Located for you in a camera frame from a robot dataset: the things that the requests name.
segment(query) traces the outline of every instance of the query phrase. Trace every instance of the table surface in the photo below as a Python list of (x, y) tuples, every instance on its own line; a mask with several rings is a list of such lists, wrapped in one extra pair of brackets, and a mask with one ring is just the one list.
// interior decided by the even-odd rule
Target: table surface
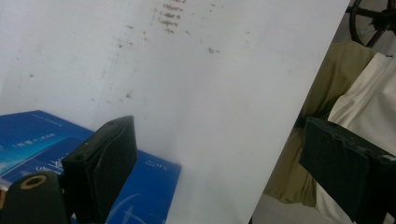
[(348, 2), (2, 2), (0, 114), (134, 115), (183, 167), (167, 223), (248, 223)]

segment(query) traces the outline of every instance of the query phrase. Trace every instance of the blue box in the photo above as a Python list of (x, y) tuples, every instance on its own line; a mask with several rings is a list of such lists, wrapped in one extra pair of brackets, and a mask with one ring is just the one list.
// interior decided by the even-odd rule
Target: blue box
[[(93, 132), (42, 111), (0, 116), (0, 185), (38, 171), (60, 174), (69, 152)], [(137, 150), (137, 162), (107, 217), (108, 224), (166, 220), (181, 167)]]

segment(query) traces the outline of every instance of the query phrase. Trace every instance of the black plastic part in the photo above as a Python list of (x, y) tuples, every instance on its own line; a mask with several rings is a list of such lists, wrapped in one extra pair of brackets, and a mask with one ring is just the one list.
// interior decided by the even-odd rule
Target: black plastic part
[(396, 158), (349, 130), (308, 118), (300, 164), (352, 221), (383, 223), (396, 215)]
[(103, 125), (62, 160), (68, 213), (79, 223), (105, 223), (135, 161), (134, 118)]
[(58, 176), (53, 172), (27, 175), (9, 187), (2, 224), (67, 224)]

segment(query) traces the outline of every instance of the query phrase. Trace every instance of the white cloth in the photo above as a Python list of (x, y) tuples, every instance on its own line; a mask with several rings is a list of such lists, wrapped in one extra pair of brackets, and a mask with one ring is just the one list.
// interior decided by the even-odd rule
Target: white cloth
[[(337, 100), (329, 121), (396, 155), (395, 74), (396, 58), (377, 53), (349, 91)], [(319, 184), (317, 209), (336, 223), (352, 223)], [(384, 223), (393, 223), (392, 218), (387, 218)]]

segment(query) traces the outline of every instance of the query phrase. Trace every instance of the khaki pants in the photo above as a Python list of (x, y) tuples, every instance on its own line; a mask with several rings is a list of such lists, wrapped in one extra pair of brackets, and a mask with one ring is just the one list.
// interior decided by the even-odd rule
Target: khaki pants
[[(355, 42), (332, 44), (305, 99), (299, 120), (327, 119), (338, 97), (347, 92), (375, 51)], [(316, 205), (316, 181), (300, 165), (304, 125), (294, 127), (265, 187), (264, 193), (282, 203)]]

